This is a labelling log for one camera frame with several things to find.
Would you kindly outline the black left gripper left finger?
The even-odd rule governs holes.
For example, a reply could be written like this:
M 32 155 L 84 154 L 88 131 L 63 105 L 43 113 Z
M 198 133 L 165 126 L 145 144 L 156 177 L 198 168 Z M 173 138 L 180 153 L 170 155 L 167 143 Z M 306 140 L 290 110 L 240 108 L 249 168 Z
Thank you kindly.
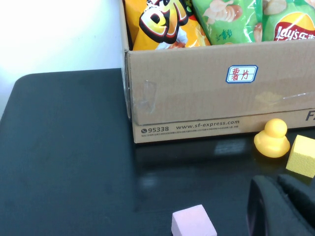
M 255 176 L 251 180 L 247 206 L 251 236 L 295 236 L 299 220 L 280 186 L 271 178 Z

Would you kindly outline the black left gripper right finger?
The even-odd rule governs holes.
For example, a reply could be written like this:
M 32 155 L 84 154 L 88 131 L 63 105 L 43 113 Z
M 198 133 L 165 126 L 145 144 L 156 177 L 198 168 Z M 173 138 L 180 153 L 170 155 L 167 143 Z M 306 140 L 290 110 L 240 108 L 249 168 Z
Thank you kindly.
M 297 212 L 314 229 L 315 189 L 290 175 L 279 175 L 278 184 L 288 196 Z

